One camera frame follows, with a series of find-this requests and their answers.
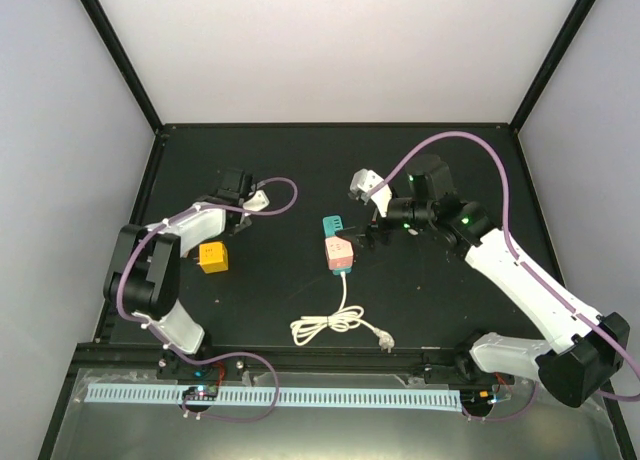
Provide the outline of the teal plug adapter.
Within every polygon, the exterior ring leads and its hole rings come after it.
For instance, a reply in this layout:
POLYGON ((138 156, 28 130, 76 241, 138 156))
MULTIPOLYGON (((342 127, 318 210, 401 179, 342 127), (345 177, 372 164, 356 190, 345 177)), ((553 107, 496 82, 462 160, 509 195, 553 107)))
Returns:
POLYGON ((331 238, 344 229, 342 218, 340 215, 325 216, 322 219, 322 226, 326 238, 331 238))

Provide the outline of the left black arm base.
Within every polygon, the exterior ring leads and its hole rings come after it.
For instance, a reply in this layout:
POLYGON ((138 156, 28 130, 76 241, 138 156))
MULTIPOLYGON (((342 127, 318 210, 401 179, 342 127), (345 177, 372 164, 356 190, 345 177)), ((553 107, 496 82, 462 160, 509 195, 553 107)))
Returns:
POLYGON ((239 356, 206 365, 195 365, 184 361, 175 352, 166 351, 158 361, 156 374, 159 379, 176 380, 181 384, 212 384, 240 378, 247 364, 248 358, 239 356))

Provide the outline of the pink cube socket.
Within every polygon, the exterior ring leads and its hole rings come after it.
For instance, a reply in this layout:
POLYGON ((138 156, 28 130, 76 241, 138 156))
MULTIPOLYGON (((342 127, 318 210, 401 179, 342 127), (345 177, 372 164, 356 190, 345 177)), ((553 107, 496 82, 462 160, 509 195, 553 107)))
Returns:
POLYGON ((338 236, 331 236, 325 239, 324 245, 329 270, 334 275, 349 272, 354 263, 352 244, 338 236))

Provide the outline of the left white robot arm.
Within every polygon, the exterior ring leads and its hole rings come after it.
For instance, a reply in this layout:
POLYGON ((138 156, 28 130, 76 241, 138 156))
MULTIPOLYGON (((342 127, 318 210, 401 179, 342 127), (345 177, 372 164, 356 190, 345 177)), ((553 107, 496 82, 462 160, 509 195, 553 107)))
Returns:
POLYGON ((147 226, 129 224, 118 233, 103 295, 123 318, 157 333, 165 349, 181 352, 179 366, 193 379, 214 368, 204 348, 205 329, 179 301, 180 259, 191 249, 243 222, 243 206, 256 193, 253 176, 229 169, 213 193, 187 210, 147 226))

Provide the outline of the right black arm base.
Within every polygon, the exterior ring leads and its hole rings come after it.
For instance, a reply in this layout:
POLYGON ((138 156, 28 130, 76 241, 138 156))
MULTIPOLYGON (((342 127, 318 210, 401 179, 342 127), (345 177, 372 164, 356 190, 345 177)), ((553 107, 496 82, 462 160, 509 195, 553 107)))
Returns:
POLYGON ((448 385, 493 385, 498 378, 508 385, 514 383, 514 377, 500 373, 482 371, 468 353, 455 349, 427 349, 421 354, 422 373, 427 383, 448 385))

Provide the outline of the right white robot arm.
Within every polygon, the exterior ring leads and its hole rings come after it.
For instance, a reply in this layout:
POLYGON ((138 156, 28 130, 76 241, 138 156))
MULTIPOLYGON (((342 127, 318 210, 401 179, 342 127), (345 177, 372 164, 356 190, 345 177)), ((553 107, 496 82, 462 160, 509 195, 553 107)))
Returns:
POLYGON ((506 373, 541 383, 568 407, 584 404, 622 367, 628 322, 573 296, 497 227, 481 204, 461 199, 449 166, 438 156, 420 155, 406 172, 408 197, 397 196, 372 170, 354 174, 351 196, 376 207, 360 238, 386 243, 400 229, 429 234, 496 285, 542 335, 534 340, 476 334, 454 359, 457 376, 476 383, 488 373, 506 373))

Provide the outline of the yellow cube socket adapter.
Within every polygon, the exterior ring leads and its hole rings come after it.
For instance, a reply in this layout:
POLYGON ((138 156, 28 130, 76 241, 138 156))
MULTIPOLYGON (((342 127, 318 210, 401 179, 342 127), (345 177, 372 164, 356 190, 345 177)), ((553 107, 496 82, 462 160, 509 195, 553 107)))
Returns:
POLYGON ((221 241, 200 244, 198 265, 205 274, 228 271, 229 258, 226 245, 221 241))

